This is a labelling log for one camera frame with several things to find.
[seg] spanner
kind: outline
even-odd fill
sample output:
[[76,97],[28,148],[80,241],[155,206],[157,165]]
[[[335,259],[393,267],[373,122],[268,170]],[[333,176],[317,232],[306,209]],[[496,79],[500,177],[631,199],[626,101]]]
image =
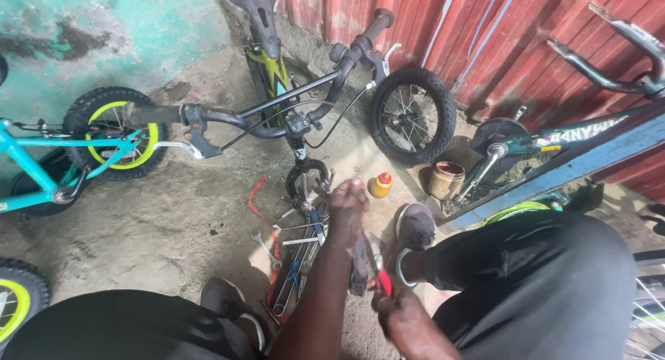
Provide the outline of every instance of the spanner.
[[272,267],[273,267],[274,270],[277,270],[278,265],[280,267],[282,266],[281,260],[275,259],[275,256],[273,256],[273,254],[270,253],[270,249],[268,249],[268,246],[265,245],[265,243],[263,243],[263,240],[261,239],[261,230],[259,230],[259,229],[252,230],[251,233],[249,234],[249,237],[251,239],[255,240],[256,242],[259,242],[259,244],[263,247],[263,250],[265,251],[265,253],[268,254],[268,256],[270,256],[270,260],[273,261]]

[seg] yellow bottle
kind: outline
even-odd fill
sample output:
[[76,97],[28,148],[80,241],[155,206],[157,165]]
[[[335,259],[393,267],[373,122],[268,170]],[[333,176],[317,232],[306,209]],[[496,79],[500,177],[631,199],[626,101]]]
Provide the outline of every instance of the yellow bottle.
[[392,177],[389,172],[385,172],[371,181],[369,192],[375,198],[383,198],[390,192],[390,186],[392,186]]

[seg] handlebar grip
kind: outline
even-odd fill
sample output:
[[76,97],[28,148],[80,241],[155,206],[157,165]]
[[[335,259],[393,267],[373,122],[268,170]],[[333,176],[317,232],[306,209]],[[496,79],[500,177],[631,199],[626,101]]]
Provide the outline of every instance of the handlebar grip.
[[384,29],[391,27],[394,22],[395,16],[392,15],[389,9],[379,8],[374,12],[374,21],[365,29],[362,35],[374,42],[378,38],[378,35]]
[[130,124],[182,123],[181,106],[146,106],[128,102],[122,107],[122,118]]

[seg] teal wall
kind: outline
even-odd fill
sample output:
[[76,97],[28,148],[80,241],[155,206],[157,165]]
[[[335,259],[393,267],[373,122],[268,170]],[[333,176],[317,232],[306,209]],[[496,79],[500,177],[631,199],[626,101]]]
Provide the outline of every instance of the teal wall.
[[[0,0],[0,117],[59,124],[84,92],[151,92],[228,41],[215,0]],[[0,184],[18,170],[0,154]]]

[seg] corrugated metal wall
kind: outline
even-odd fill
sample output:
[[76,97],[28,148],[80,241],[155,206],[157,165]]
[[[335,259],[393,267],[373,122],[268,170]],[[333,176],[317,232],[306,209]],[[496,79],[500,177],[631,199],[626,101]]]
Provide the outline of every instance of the corrugated metal wall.
[[[291,21],[323,40],[349,44],[377,7],[396,23],[378,48],[403,44],[392,68],[420,65],[438,73],[475,118],[511,115],[534,130],[613,113],[644,103],[634,95],[603,91],[575,72],[544,43],[559,38],[612,77],[632,79],[648,60],[589,9],[592,0],[281,0]],[[621,18],[665,39],[665,0],[596,0]],[[598,176],[665,203],[665,146]]]

